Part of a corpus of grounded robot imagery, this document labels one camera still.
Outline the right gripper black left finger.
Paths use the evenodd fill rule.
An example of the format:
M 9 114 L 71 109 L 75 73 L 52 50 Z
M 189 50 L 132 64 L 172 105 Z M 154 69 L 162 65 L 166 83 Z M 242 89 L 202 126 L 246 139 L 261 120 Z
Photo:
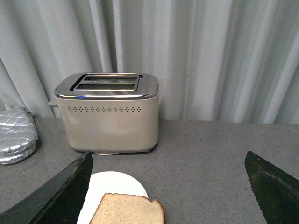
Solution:
M 85 152 L 28 197 L 1 213 L 2 224 L 75 224 L 93 168 Z

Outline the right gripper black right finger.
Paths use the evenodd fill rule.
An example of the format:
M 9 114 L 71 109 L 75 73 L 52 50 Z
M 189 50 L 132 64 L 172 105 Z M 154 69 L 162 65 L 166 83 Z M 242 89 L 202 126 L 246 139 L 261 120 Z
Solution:
M 268 224 L 299 222 L 299 181 L 252 151 L 245 162 L 251 189 Z

